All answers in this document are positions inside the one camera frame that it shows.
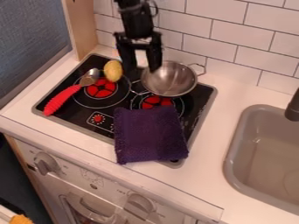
wooden panel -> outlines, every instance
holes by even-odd
[[[62,0],[66,22],[78,60],[97,45],[93,0]]]
[[[49,213],[53,223],[54,224],[59,224],[57,222],[57,220],[55,219],[54,215],[52,214],[51,208],[46,203],[44,195],[41,193],[41,190],[39,189],[39,186],[38,186],[38,183],[37,183],[36,179],[33,177],[31,172],[28,170],[27,163],[24,161],[24,158],[23,158],[20,150],[18,149],[17,143],[15,142],[14,138],[11,137],[11,136],[5,135],[5,134],[4,134],[4,136],[7,140],[7,142],[9,143],[10,147],[12,148],[13,152],[15,153],[15,155],[17,157],[17,160],[21,164],[21,166],[22,166],[24,172],[26,173],[28,179],[30,180],[31,184],[33,185],[34,190],[36,191],[36,193],[38,194],[40,200],[44,204],[45,210]]]

dish towel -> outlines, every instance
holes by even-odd
[[[117,163],[169,161],[188,157],[183,130],[173,106],[115,109]]]

white tile wall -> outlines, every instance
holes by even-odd
[[[243,22],[246,7],[234,0],[187,0],[187,13],[234,23]]]
[[[122,21],[119,18],[99,14],[94,15],[96,29],[105,32],[122,32]]]
[[[205,61],[206,61],[206,57],[188,53],[188,52],[182,52],[179,50],[170,49],[167,47],[163,51],[163,59],[183,62],[186,65],[189,65],[192,63],[198,63],[199,65],[205,65]]]
[[[299,59],[247,47],[239,47],[236,63],[293,76]]]
[[[184,35],[183,50],[189,53],[198,53],[215,59],[233,61],[236,49],[236,45],[218,42],[208,38]]]
[[[299,11],[250,3],[246,24],[273,31],[299,34]]]
[[[94,0],[94,13],[112,16],[111,0]]]
[[[225,76],[250,85],[256,85],[261,75],[261,70],[217,59],[208,59],[207,70],[211,74]]]
[[[185,0],[156,0],[156,4],[161,9],[184,12]]]
[[[273,35],[273,31],[221,21],[214,21],[212,27],[212,39],[263,50],[269,48]]]
[[[299,0],[156,0],[165,60],[287,94],[299,87]],[[113,0],[94,0],[99,43],[115,47]]]
[[[299,10],[299,1],[298,0],[287,0],[284,5],[285,8]]]
[[[96,31],[96,34],[98,36],[100,45],[115,47],[115,38],[112,33],[105,31]]]
[[[282,53],[299,58],[299,37],[277,32],[271,47],[271,52]]]
[[[263,72],[259,86],[292,95],[299,87],[299,79]]]
[[[183,34],[176,31],[168,31],[165,29],[159,29],[163,34],[162,41],[164,46],[168,46],[175,49],[181,49],[183,42]]]
[[[161,10],[159,26],[177,32],[189,33],[208,38],[212,20],[195,17],[174,11]]]

orange object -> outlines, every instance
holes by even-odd
[[[33,224],[33,222],[26,218],[23,214],[19,214],[11,218],[10,224]]]

red spatula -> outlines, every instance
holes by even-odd
[[[82,87],[93,85],[100,77],[100,70],[97,68],[90,69],[85,73],[78,85],[73,85],[55,95],[44,108],[44,115],[50,116],[57,111],[72,95],[77,93]]]

